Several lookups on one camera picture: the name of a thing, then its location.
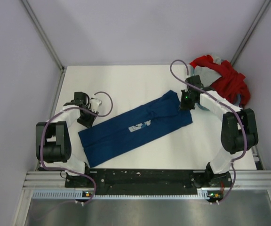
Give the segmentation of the blue t shirt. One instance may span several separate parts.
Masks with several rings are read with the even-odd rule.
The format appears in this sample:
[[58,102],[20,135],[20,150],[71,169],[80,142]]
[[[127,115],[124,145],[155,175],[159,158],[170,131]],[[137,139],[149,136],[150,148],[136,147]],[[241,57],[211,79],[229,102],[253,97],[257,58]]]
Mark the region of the blue t shirt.
[[190,111],[179,109],[176,92],[79,132],[90,167],[141,147],[192,123]]

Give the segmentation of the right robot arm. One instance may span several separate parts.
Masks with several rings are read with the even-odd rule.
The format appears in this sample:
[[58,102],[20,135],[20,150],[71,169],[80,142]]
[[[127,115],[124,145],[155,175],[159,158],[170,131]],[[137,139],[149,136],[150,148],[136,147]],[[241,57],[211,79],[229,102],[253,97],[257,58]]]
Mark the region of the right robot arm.
[[255,113],[242,109],[220,96],[213,88],[205,87],[198,75],[183,81],[187,90],[182,90],[180,110],[192,110],[200,105],[212,112],[221,122],[222,147],[205,170],[205,182],[216,186],[229,179],[229,170],[234,162],[242,159],[246,152],[258,143]]

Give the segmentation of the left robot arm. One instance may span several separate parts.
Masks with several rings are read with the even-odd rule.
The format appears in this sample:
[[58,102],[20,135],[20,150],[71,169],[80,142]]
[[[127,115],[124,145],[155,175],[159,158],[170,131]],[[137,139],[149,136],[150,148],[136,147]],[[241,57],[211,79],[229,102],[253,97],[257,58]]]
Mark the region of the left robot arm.
[[75,92],[73,100],[65,103],[50,123],[37,123],[36,157],[41,167],[65,170],[83,187],[91,183],[92,176],[86,172],[87,164],[72,153],[69,127],[75,122],[86,128],[92,127],[101,104],[102,101],[95,96]]

